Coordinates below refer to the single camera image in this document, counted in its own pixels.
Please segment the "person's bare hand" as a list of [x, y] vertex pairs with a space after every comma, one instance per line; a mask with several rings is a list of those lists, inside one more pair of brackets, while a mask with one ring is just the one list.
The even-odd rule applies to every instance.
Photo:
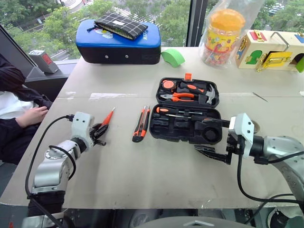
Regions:
[[41, 123], [48, 113], [47, 107], [35, 107], [27, 110], [22, 116], [15, 120], [21, 128]]

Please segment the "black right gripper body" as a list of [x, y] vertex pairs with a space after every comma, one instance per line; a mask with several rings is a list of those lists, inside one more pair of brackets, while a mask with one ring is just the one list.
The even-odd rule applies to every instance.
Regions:
[[228, 134], [226, 151], [228, 152], [226, 164], [231, 164], [232, 154], [244, 155], [245, 138], [241, 135]]

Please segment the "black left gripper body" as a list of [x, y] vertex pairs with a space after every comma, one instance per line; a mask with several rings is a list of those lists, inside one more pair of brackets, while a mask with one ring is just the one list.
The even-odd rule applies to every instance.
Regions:
[[90, 127], [89, 135], [90, 135], [90, 138], [92, 139], [94, 145], [96, 145], [96, 144], [102, 145], [102, 141], [100, 141], [98, 139], [98, 137], [96, 136], [96, 133], [100, 129], [101, 125], [102, 125], [101, 123], [95, 123], [94, 125], [92, 125]]

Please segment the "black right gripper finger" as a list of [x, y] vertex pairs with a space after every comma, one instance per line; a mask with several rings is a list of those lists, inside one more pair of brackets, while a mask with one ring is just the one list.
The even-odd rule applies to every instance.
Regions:
[[222, 120], [222, 119], [215, 119], [215, 118], [204, 118], [202, 120], [203, 123], [216, 123], [221, 125], [221, 127], [229, 128], [230, 121]]
[[225, 164], [231, 164], [231, 154], [229, 153], [220, 154], [216, 152], [215, 148], [204, 145], [194, 145], [194, 149], [206, 157], [224, 162]]

